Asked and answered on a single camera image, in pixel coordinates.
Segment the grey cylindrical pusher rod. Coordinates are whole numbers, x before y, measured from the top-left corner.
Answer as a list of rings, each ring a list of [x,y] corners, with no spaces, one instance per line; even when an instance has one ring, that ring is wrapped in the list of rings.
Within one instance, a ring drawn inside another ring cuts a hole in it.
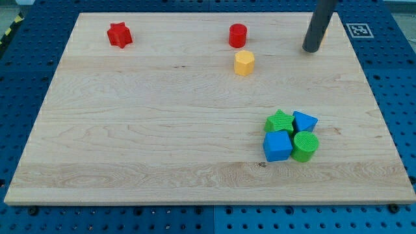
[[[319,50],[338,0],[318,0],[307,29],[302,48],[308,53]]]

